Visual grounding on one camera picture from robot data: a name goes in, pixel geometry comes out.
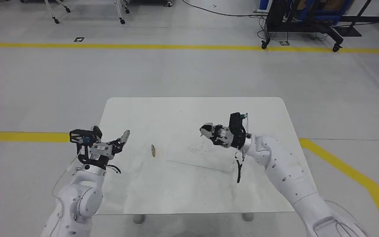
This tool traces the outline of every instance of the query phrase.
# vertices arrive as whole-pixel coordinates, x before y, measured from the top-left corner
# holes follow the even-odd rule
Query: white table
[[[249,114],[250,133],[279,139],[313,182],[280,98],[111,98],[100,122],[102,140],[126,129],[130,137],[110,162],[122,173],[108,171],[98,214],[293,212],[264,167],[246,158],[237,184],[236,150],[200,137],[204,123],[227,126],[234,112]]]

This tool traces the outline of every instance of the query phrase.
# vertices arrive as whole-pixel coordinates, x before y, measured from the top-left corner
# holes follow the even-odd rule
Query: black cable
[[[239,160],[238,160],[238,158],[237,158],[236,155],[235,155],[235,158],[237,160],[237,167],[238,167],[237,183],[239,183],[239,181],[241,181],[241,168],[242,168],[243,162],[245,161],[245,155],[242,154],[242,162],[241,162],[241,164],[239,163]]]
[[[201,9],[201,10],[205,10],[205,11],[208,11],[208,12],[212,12],[212,13],[215,13],[215,14],[218,14],[218,15],[225,15],[227,17],[253,17],[253,16],[260,16],[262,14],[249,14],[249,15],[231,15],[231,14],[224,14],[224,13],[220,13],[220,12],[215,12],[215,11],[211,11],[211,10],[208,10],[208,9],[205,9],[205,8],[202,8],[202,7],[198,7],[198,6],[195,6],[195,5],[192,5],[192,4],[189,4],[188,2],[186,2],[185,0],[182,0],[185,4],[191,6],[191,7],[194,7],[194,8],[198,8],[198,9]]]
[[[115,165],[107,165],[107,167],[110,167],[111,169],[113,169],[118,174],[121,173],[121,170]]]
[[[355,24],[354,26],[356,26],[356,25],[372,25],[372,24],[375,24],[375,23],[362,23],[362,24]],[[350,26],[350,25],[336,25],[336,26],[333,26],[333,28],[346,27],[346,26]]]
[[[259,33],[265,31],[265,29],[263,28],[264,25],[261,23],[261,20],[264,20],[264,21],[265,21],[266,18],[264,18],[263,15],[258,16],[258,18],[259,18],[258,23],[259,23],[259,26],[261,27],[261,30],[258,31],[258,32],[256,33],[256,35],[257,35],[261,40],[265,40],[266,38],[259,36]]]

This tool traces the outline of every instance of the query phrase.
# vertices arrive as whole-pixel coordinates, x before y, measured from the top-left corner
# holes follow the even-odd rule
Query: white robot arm
[[[335,213],[309,181],[298,160],[269,136],[254,136],[242,126],[240,113],[230,115],[229,127],[206,123],[202,135],[213,144],[234,147],[264,166],[274,187],[288,200],[303,221],[308,237],[365,237],[357,223]]]
[[[108,161],[123,150],[129,134],[127,130],[122,137],[112,142],[101,142],[102,133],[97,126],[93,131],[76,129],[70,132],[70,141],[76,143],[78,159],[83,163],[83,168],[59,192],[57,206],[43,229],[42,237],[90,236],[92,216],[102,202],[102,185],[107,173],[105,169],[110,167],[121,172],[116,166],[108,165]],[[91,148],[91,157],[88,157],[88,147]]]

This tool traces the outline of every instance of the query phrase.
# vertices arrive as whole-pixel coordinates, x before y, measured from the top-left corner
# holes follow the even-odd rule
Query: floor marking
[[[311,140],[300,138],[299,142],[302,148],[306,148],[309,151],[313,152],[315,155],[322,158],[324,161],[328,162],[336,169],[340,170],[342,173],[355,180],[358,184],[361,184],[363,187],[365,187],[375,205],[377,206],[377,209],[379,210],[379,185],[374,180],[366,177],[364,174],[344,163],[344,161],[339,159],[337,156],[332,155]]]
[[[202,45],[202,44],[56,44],[56,43],[0,43],[1,48],[45,49],[152,49],[152,50],[234,50],[263,51],[261,46]],[[270,46],[266,52],[333,53],[330,47],[278,47]],[[379,53],[379,49],[342,48],[338,53]]]
[[[0,132],[0,142],[69,142],[68,133],[40,133],[40,132]],[[336,169],[348,177],[355,180],[358,184],[364,186],[369,192],[375,205],[379,209],[379,185],[364,174],[355,170],[353,167],[344,163],[337,156],[332,155],[319,145],[309,139],[300,138],[300,145],[313,152],[324,161],[328,162]]]
[[[69,142],[68,133],[0,132],[0,142]]]

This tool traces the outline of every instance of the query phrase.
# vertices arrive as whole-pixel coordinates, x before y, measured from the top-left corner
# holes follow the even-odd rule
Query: yellow floor line
[[[260,46],[238,45],[201,45],[201,44],[89,44],[89,43],[0,43],[3,48],[45,48],[45,49],[166,49],[166,50],[240,50],[263,51]],[[269,46],[267,52],[307,52],[307,53],[332,53],[330,47],[288,47]],[[339,53],[379,53],[379,49],[369,48],[342,48]]]
[[[360,173],[348,164],[344,163],[344,161],[341,161],[337,156],[332,155],[311,140],[300,138],[299,141],[301,147],[310,150],[315,155],[322,158],[324,161],[328,162],[336,169],[340,170],[345,175],[355,180],[358,184],[361,184],[363,187],[365,187],[369,192],[371,198],[374,200],[377,209],[379,210],[379,185],[375,181],[366,177],[364,174]]]
[[[0,132],[0,142],[69,142],[69,134]]]
[[[341,161],[335,155],[324,150],[319,145],[309,139],[300,138],[300,145],[303,148],[313,152],[324,161],[328,162],[336,169],[343,172],[348,177],[355,180],[358,184],[364,186],[375,205],[379,209],[379,185],[364,174],[355,170],[353,167]],[[39,132],[0,132],[0,142],[69,142],[68,133],[39,133]]]

